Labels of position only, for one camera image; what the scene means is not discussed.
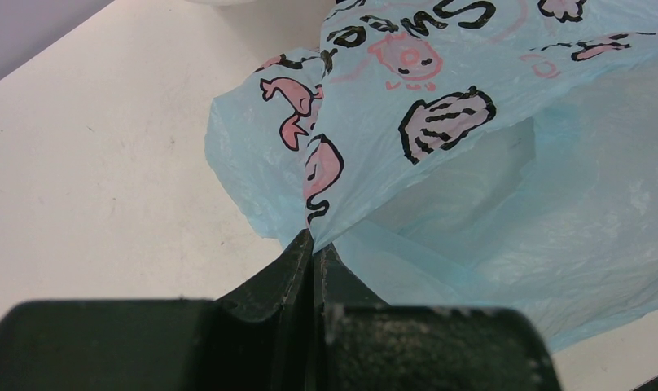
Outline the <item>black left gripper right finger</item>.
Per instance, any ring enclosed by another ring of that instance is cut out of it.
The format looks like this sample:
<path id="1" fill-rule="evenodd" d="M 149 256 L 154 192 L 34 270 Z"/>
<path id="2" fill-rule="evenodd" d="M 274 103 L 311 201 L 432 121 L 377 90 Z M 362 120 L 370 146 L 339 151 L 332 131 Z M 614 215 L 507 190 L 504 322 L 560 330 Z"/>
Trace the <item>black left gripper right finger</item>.
<path id="1" fill-rule="evenodd" d="M 313 390 L 560 389 L 543 339 L 515 310 L 389 305 L 333 246 L 313 267 Z"/>

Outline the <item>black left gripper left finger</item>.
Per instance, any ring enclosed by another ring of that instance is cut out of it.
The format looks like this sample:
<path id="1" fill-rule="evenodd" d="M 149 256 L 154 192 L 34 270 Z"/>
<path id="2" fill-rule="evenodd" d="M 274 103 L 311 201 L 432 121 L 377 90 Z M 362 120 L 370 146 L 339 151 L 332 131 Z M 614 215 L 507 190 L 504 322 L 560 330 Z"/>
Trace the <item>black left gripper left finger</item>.
<path id="1" fill-rule="evenodd" d="M 314 242 L 225 296 L 26 301 L 0 321 L 0 390 L 271 390 Z"/>

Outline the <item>light blue plastic bag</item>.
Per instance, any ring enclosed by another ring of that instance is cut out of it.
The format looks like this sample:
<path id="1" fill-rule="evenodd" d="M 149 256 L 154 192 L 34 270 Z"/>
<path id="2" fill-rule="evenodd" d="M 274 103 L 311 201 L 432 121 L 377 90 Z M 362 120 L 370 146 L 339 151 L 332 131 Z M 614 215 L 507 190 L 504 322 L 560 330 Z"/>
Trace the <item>light blue plastic bag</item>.
<path id="1" fill-rule="evenodd" d="M 658 310 L 658 1 L 345 1 L 216 97 L 253 229 L 394 305 L 519 310 L 553 350 Z"/>

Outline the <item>white plastic basket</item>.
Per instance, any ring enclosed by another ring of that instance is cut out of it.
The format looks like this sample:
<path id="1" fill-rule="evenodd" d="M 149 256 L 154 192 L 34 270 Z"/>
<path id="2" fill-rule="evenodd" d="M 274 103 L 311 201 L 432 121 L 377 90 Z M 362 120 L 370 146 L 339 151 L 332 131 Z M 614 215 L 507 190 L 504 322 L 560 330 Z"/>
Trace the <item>white plastic basket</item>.
<path id="1" fill-rule="evenodd" d="M 195 4 L 207 5 L 212 7 L 233 7 L 233 6 L 239 6 L 239 5 L 257 2 L 257 0 L 187 0 L 187 1 Z"/>

